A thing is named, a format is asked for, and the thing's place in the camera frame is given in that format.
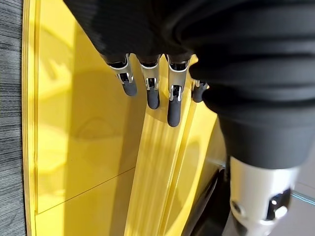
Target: black sleeve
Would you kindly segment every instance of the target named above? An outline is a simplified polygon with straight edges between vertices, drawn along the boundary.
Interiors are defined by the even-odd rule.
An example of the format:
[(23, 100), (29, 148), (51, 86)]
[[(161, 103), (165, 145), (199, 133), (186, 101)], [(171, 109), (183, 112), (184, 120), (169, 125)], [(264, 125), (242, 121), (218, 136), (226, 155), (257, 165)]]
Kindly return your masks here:
[(210, 85), (203, 100), (219, 115), (228, 155), (267, 169), (300, 165), (315, 134), (315, 1), (208, 1), (187, 11), (166, 35), (196, 52), (189, 71)]

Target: yellow panel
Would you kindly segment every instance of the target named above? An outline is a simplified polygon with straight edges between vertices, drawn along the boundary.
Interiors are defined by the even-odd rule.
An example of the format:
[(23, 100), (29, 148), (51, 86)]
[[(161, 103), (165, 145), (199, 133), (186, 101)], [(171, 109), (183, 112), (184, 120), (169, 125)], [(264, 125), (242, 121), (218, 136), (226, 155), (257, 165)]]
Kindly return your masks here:
[[(159, 235), (179, 236), (187, 221), (217, 115), (191, 103)], [(217, 167), (207, 167), (209, 178)]]
[(136, 68), (138, 95), (124, 94), (61, 0), (37, 4), (37, 211), (41, 213), (135, 166), (146, 94)]
[(23, 41), (22, 41), (22, 135), (23, 172), (26, 229), (28, 236), (35, 236), (35, 104), (34, 104), (34, 57), (36, 6), (35, 0), (23, 2)]
[(134, 169), (36, 216), (37, 236), (121, 236)]
[(156, 236), (168, 198), (171, 180), (191, 102), (192, 80), (188, 75), (178, 127), (167, 124), (167, 62), (160, 60), (160, 107), (147, 108), (141, 135), (125, 236)]

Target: wood grain floor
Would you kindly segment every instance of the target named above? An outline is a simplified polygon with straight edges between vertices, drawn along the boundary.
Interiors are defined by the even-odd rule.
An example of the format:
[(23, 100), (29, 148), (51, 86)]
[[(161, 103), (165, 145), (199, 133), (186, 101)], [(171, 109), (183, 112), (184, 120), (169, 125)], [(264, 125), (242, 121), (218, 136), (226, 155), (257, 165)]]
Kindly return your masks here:
[(22, 0), (0, 1), (0, 236), (24, 236)]

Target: black fingertip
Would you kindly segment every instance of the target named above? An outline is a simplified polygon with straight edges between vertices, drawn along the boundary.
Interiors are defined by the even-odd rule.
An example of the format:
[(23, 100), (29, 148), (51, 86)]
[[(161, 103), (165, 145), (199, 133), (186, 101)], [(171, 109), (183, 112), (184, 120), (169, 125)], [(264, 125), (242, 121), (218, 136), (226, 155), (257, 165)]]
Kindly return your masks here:
[(168, 101), (167, 122), (171, 127), (176, 127), (181, 120), (181, 102), (174, 96), (172, 101)]
[(159, 93), (158, 90), (154, 88), (150, 88), (147, 90), (147, 99), (148, 99), (148, 106), (155, 110), (159, 107)]
[(202, 94), (206, 89), (206, 86), (200, 85), (199, 87), (197, 87), (196, 85), (194, 85), (192, 90), (193, 101), (196, 103), (202, 102)]
[(132, 81), (132, 83), (125, 82), (123, 84), (123, 88), (125, 93), (130, 97), (135, 96), (137, 94), (137, 85), (134, 80)]

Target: yellow surface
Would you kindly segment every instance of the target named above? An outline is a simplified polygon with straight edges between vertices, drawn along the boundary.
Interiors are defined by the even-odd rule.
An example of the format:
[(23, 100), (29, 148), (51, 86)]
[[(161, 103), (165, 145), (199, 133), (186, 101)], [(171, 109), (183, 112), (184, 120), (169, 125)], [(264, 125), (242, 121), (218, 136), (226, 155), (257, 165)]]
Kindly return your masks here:
[(120, 236), (134, 169), (36, 216), (40, 236)]
[(188, 78), (181, 123), (168, 126), (165, 57), (151, 110), (134, 55), (129, 98), (62, 0), (24, 4), (28, 235), (180, 235), (214, 170), (205, 157), (216, 115), (191, 101)]
[(29, 235), (122, 235), (146, 109), (138, 62), (131, 99), (61, 0), (25, 5)]

